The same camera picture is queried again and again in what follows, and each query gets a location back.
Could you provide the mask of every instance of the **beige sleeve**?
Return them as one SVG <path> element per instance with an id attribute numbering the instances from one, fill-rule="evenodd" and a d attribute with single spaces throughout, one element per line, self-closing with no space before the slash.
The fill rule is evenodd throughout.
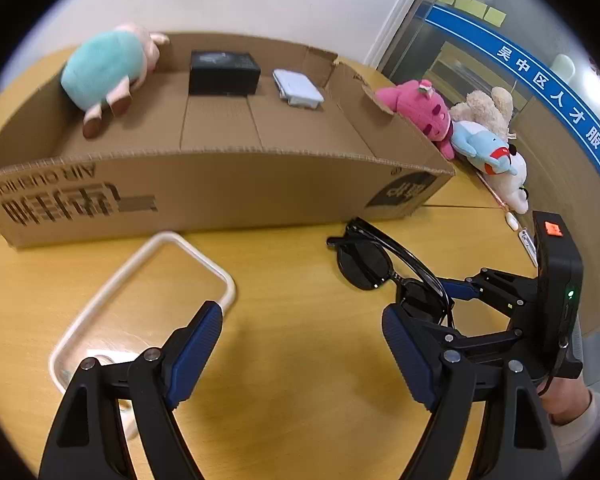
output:
<path id="1" fill-rule="evenodd" d="M 591 392 L 591 403 L 586 412 L 569 424 L 564 426 L 552 424 L 551 426 L 560 454 L 562 472 L 565 476 L 589 449 L 600 431 L 600 394 L 593 390 L 589 391 Z"/>

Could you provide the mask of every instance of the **pink plush toy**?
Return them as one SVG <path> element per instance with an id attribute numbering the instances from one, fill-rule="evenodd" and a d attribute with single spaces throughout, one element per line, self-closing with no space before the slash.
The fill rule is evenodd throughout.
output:
<path id="1" fill-rule="evenodd" d="M 445 101 L 431 81 L 411 80 L 396 87 L 381 88 L 376 97 L 392 112 L 409 118 L 438 147 L 446 160 L 454 158 L 451 134 L 454 131 Z"/>

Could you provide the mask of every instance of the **blue banner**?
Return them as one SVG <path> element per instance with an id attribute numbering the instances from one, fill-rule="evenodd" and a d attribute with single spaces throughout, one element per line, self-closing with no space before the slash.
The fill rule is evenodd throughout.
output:
<path id="1" fill-rule="evenodd" d="M 549 68 L 506 38 L 451 9 L 436 4 L 425 21 L 469 43 L 513 72 L 573 133 L 600 173 L 600 120 Z"/>

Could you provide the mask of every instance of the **metal screw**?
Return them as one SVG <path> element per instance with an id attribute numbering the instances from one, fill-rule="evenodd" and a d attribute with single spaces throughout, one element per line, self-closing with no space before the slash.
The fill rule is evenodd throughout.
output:
<path id="1" fill-rule="evenodd" d="M 524 369 L 525 367 L 523 367 L 520 361 L 516 361 L 515 359 L 509 361 L 509 370 L 511 370 L 513 373 L 519 374 Z"/>
<path id="2" fill-rule="evenodd" d="M 95 357 L 87 357 L 86 359 L 83 359 L 82 362 L 80 363 L 80 368 L 82 368 L 83 370 L 91 370 L 95 365 L 96 365 L 96 358 Z"/>
<path id="3" fill-rule="evenodd" d="M 457 363 L 460 360 L 460 354 L 455 350 L 445 350 L 445 353 L 442 354 L 442 357 L 444 357 L 445 361 L 448 361 L 449 363 Z"/>
<path id="4" fill-rule="evenodd" d="M 142 354 L 145 361 L 155 361 L 158 357 L 160 357 L 160 349 L 159 348 L 148 348 Z"/>

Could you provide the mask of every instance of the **orange sticker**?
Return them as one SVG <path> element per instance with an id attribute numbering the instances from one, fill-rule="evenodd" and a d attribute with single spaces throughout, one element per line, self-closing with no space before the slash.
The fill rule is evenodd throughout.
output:
<path id="1" fill-rule="evenodd" d="M 546 233 L 551 236 L 562 236 L 562 231 L 560 231 L 560 226 L 558 224 L 552 224 L 551 222 L 545 222 L 544 228 L 546 229 Z"/>

